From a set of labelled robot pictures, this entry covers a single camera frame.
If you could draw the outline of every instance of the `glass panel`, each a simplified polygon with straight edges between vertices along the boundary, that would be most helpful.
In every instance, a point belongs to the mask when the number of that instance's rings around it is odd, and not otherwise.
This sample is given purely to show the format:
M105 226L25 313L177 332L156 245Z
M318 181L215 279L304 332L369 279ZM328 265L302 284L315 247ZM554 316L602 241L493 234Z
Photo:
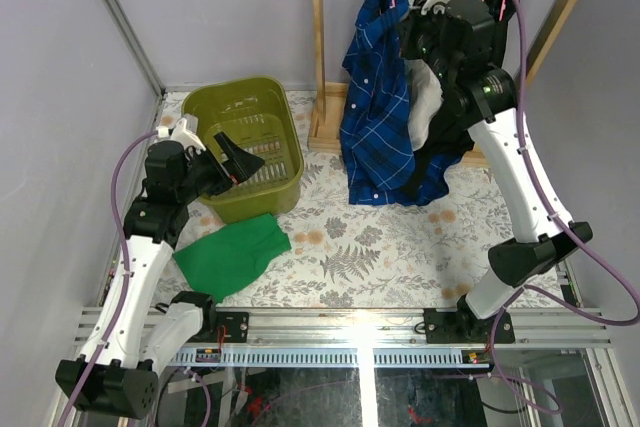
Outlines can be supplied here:
M443 375L461 372L402 366L376 369L377 405L364 408L377 409L380 427L606 425L582 352L501 351L499 358L507 374L543 385L554 393L564 407L562 415L550 416L527 408L496 377L443 379ZM209 427L362 425L358 369L236 367L196 371L206 380L211 395ZM166 387L159 408L156 406L155 423L136 425L200 427L206 411L200 385L175 369L167 369L160 385ZM514 385L535 403L555 408L543 392L523 388L520 383ZM118 419L91 415L86 425L114 427Z
M507 375L544 386L556 395L564 411L551 416L534 412L501 379L443 379L462 375L455 369L376 369L380 427L419 425L469 427L603 427L586 364L581 352L503 351ZM513 385L525 397L547 409L553 402L538 390Z
M207 426L360 426L357 369L232 368L201 369L212 399ZM234 379L223 391L225 375ZM159 403L156 427L200 427L206 411L199 384L176 373Z

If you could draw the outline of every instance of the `green cloth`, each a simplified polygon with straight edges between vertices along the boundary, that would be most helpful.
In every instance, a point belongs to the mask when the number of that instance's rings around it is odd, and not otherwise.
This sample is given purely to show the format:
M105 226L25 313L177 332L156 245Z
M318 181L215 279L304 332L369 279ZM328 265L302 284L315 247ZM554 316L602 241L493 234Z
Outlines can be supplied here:
M226 225L173 254L189 286L221 302L260 277L271 259L291 250L271 214Z

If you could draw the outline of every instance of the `blue plaid shirt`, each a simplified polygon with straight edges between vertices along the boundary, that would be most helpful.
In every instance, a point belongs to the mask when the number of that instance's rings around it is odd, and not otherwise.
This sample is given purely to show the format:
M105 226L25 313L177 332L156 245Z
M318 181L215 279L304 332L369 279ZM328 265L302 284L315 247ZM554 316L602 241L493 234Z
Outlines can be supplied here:
M437 155L413 198L397 189L415 169L409 139L409 86L394 29L408 0L365 0L342 66L351 75L340 127L349 203L426 205L449 193L444 171L459 157Z

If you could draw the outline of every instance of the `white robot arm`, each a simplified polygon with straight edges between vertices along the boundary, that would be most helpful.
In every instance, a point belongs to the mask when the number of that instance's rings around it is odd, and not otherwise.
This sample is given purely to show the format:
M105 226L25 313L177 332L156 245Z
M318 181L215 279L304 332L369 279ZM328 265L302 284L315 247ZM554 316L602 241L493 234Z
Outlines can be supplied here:
M466 129L489 160L505 198L514 238L489 250L490 269L458 302L463 330L488 322L531 277L547 272L576 249L554 222L534 189L519 150L516 87L495 65L497 36L506 36L483 0L414 0L398 27L403 57L423 60L440 79L441 109ZM583 242L593 236L589 224L574 222L553 190L528 138L528 154L538 180L558 216Z
M159 129L158 137L147 150L143 192L124 218L129 268L121 250L91 336L78 359L61 361L56 371L58 385L83 411L142 419L153 405L159 374L182 345L198 335L217 338L214 300L197 292L174 297L162 321L146 338L142 334L156 284L189 218L188 204L246 181L264 161L219 133L215 140L228 160L218 162L189 129L187 118L171 131ZM119 305L125 279L126 296ZM89 373L83 378L85 369Z

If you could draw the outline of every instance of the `green laundry basket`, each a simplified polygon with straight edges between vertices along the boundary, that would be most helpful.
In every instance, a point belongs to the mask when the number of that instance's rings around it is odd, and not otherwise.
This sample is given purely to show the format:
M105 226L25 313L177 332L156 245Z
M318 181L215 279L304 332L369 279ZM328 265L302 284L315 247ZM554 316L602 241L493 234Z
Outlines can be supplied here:
M284 88L270 77L210 85L193 91L182 112L198 118L197 134L219 160L226 160L213 136L226 133L265 166L247 182L200 200L230 224L258 215L289 212L300 198L304 161Z

